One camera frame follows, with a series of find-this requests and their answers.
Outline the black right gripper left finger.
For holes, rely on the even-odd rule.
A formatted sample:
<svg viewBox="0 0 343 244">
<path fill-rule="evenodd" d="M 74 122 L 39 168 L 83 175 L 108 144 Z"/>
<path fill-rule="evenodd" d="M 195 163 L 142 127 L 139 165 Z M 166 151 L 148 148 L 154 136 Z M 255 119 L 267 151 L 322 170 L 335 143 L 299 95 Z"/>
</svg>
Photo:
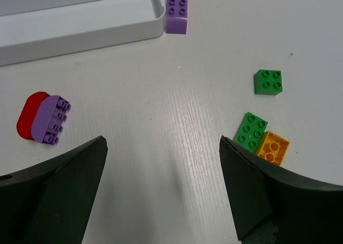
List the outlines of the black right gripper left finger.
<svg viewBox="0 0 343 244">
<path fill-rule="evenodd" d="M 1 176 L 1 243 L 81 243 L 108 147 L 99 136 Z"/>
</svg>

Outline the small green lego brick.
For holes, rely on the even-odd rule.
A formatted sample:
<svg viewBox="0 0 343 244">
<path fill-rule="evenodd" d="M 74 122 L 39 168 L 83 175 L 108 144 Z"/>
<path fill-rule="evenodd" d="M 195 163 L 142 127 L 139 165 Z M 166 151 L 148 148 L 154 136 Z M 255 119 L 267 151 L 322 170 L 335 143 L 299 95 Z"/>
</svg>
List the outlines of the small green lego brick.
<svg viewBox="0 0 343 244">
<path fill-rule="evenodd" d="M 276 96 L 282 90 L 282 73 L 280 70 L 261 69 L 254 74 L 255 94 Z"/>
</svg>

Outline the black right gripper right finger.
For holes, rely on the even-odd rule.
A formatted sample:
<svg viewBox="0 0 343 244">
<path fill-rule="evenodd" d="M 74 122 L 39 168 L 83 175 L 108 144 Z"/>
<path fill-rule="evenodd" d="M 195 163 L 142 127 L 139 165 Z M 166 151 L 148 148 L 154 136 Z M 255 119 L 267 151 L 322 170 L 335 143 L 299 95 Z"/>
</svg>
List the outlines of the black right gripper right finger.
<svg viewBox="0 0 343 244">
<path fill-rule="evenodd" d="M 342 243 L 342 186 L 276 166 L 227 137 L 219 152 L 242 243 Z"/>
</svg>

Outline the green lego brick cluster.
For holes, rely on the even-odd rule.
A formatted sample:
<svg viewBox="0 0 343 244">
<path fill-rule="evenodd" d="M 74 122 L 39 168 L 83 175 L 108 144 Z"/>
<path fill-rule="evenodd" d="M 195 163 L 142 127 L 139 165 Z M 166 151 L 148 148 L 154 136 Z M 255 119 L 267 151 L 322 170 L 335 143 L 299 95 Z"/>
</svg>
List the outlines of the green lego brick cluster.
<svg viewBox="0 0 343 244">
<path fill-rule="evenodd" d="M 244 147 L 248 151 L 255 153 L 262 139 L 268 122 L 247 112 L 235 134 L 234 142 Z"/>
</svg>

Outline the purple lego brick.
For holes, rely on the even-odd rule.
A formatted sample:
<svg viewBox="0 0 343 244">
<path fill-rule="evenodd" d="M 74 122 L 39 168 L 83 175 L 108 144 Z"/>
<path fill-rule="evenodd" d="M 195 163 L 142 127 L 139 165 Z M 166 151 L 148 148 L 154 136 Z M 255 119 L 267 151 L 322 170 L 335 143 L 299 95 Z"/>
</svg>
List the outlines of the purple lego brick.
<svg viewBox="0 0 343 244">
<path fill-rule="evenodd" d="M 166 33 L 186 34 L 188 0 L 166 0 Z"/>
</svg>

